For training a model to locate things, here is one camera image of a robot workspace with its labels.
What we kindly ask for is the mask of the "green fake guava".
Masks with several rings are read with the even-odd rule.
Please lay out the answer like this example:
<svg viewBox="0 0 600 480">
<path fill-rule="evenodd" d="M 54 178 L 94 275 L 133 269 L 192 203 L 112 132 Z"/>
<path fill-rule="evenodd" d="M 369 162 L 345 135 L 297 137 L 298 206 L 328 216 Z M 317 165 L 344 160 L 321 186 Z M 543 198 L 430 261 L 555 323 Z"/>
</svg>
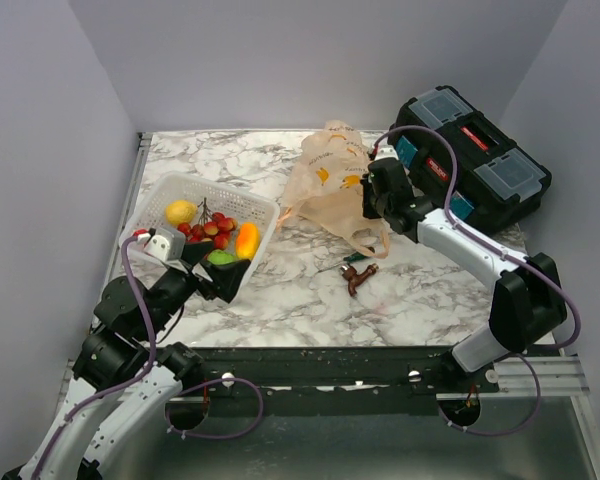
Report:
<svg viewBox="0 0 600 480">
<path fill-rule="evenodd" d="M 207 260 L 213 265 L 222 266 L 236 262 L 237 258 L 229 252 L 216 249 L 208 254 Z"/>
</svg>

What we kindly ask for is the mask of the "orange fake mango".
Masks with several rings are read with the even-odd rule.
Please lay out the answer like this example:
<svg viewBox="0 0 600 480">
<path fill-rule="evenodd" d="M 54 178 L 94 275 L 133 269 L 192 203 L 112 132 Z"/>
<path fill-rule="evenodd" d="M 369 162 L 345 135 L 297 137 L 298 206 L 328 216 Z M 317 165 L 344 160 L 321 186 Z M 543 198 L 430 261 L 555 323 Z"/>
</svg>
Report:
<svg viewBox="0 0 600 480">
<path fill-rule="evenodd" d="M 235 255 L 238 260 L 252 260 L 260 244 L 260 232 L 253 223 L 246 222 L 240 227 L 235 240 Z"/>
</svg>

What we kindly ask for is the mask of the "yellow fake fruit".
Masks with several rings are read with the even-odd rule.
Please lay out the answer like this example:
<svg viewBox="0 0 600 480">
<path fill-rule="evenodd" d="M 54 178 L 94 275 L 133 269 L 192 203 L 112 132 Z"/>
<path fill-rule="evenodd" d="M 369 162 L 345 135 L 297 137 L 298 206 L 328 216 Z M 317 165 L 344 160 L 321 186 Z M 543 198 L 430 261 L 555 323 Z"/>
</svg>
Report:
<svg viewBox="0 0 600 480">
<path fill-rule="evenodd" d="M 198 211 L 198 206 L 187 200 L 177 200 L 165 207 L 164 214 L 166 221 L 178 227 L 180 224 L 190 224 Z"/>
</svg>

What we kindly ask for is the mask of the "peach banana-print plastic bag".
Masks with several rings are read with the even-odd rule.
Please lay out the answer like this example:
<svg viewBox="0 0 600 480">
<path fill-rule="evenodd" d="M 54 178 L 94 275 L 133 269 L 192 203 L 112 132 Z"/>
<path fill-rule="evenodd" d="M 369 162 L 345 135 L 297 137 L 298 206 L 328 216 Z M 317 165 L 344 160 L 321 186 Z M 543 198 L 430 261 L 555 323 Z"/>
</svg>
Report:
<svg viewBox="0 0 600 480">
<path fill-rule="evenodd" d="M 390 248 L 386 226 L 363 216 L 361 180 L 369 163 L 360 132 L 342 121 L 328 121 L 301 142 L 281 197 L 277 226 L 304 218 L 363 255 L 385 258 Z"/>
</svg>

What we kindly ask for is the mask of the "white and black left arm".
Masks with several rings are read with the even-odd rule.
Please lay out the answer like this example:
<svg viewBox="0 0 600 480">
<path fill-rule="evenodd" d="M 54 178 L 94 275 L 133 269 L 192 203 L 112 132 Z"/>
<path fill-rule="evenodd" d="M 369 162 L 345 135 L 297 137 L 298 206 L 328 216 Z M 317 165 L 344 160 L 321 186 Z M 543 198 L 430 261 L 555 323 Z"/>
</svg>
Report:
<svg viewBox="0 0 600 480">
<path fill-rule="evenodd" d="M 188 244 L 181 261 L 150 288 L 127 270 L 104 288 L 72 368 L 66 396 L 44 437 L 7 479 L 109 479 L 127 444 L 179 395 L 232 387 L 231 373 L 209 376 L 202 357 L 177 342 L 159 347 L 156 335 L 195 293 L 233 300 L 248 259 L 216 265 L 209 242 Z"/>
</svg>

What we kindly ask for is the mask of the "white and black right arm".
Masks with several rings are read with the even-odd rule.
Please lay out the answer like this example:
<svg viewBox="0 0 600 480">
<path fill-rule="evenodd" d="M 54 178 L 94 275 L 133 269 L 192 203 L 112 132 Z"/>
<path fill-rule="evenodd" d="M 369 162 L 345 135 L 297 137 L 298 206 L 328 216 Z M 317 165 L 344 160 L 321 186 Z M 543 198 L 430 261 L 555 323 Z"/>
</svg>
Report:
<svg viewBox="0 0 600 480">
<path fill-rule="evenodd" d="M 472 227 L 466 232 L 448 220 L 428 198 L 414 195 L 401 163 L 376 159 L 363 175 L 363 214 L 384 219 L 391 229 L 429 247 L 469 272 L 492 294 L 485 324 L 443 357 L 440 379 L 460 392 L 476 371 L 512 353 L 522 353 L 564 322 L 565 301 L 555 262 L 545 254 L 527 257 L 507 251 Z"/>
</svg>

